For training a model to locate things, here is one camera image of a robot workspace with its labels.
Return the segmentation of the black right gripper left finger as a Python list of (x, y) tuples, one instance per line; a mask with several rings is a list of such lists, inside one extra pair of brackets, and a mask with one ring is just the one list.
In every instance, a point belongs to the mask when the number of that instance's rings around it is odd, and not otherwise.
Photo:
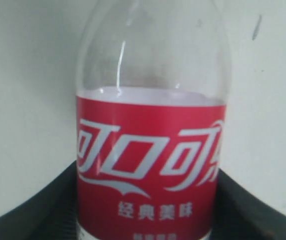
[(76, 163), (36, 195), (0, 216), (0, 240), (75, 240)]

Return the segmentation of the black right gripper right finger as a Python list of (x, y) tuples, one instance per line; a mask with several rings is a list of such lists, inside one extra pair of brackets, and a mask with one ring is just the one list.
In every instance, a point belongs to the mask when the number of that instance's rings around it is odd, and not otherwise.
[(286, 216), (254, 197), (220, 170), (214, 239), (286, 240)]

